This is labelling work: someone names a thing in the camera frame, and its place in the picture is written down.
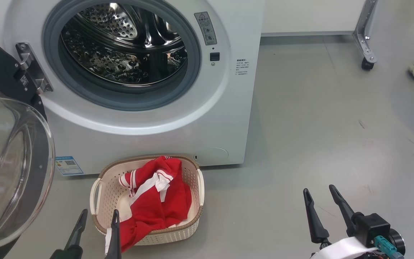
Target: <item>gray floor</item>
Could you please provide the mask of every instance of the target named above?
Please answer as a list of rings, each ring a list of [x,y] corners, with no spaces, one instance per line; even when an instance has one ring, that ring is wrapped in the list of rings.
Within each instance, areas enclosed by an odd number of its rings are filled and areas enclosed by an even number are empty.
[[[134,247],[123,258],[309,258],[302,190],[330,241],[345,225],[328,185],[354,210],[378,213],[414,258],[414,1],[381,0],[370,41],[379,62],[360,69],[350,38],[263,39],[246,162],[204,169],[206,203],[186,241]],[[46,205],[8,258],[49,258],[61,249],[95,177],[56,174]],[[88,220],[83,258],[103,258],[104,237]]]

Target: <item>caster wheel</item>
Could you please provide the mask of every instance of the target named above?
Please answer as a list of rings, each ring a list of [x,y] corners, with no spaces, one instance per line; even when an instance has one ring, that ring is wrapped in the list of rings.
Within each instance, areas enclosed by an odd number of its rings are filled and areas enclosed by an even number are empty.
[[[375,65],[374,63],[370,63],[367,61],[366,58],[363,58],[362,60],[362,69],[363,70],[371,70],[373,68],[373,65]]]

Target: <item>stainless steel drum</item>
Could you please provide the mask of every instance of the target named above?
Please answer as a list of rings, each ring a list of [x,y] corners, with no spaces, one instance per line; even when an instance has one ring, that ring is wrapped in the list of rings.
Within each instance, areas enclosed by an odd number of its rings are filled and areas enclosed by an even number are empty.
[[[86,8],[68,21],[61,39],[84,69],[128,87],[163,81],[187,59],[183,41],[169,23],[132,5]]]

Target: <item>white wall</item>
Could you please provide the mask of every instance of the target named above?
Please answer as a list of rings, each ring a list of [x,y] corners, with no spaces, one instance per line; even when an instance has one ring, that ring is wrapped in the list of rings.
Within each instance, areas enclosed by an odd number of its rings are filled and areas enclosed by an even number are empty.
[[[262,36],[348,34],[365,0],[266,0]]]

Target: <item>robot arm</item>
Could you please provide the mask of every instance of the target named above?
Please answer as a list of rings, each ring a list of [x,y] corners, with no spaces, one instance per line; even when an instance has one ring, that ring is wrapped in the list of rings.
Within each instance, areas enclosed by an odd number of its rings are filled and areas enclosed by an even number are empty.
[[[81,234],[86,228],[87,210],[83,210],[78,222],[74,226],[73,232],[68,239],[65,249],[54,251],[50,259],[81,259],[82,248],[79,246]],[[110,249],[105,259],[121,259],[120,235],[119,235],[119,211],[113,212],[111,220],[111,241]]]
[[[328,231],[322,226],[317,216],[314,200],[309,190],[304,189],[303,196],[311,241],[321,244],[320,251],[312,254],[312,259],[404,258],[404,240],[386,220],[376,213],[368,216],[360,212],[355,213],[334,185],[330,185],[329,189],[333,200],[340,207],[348,238],[334,244],[328,241]]]

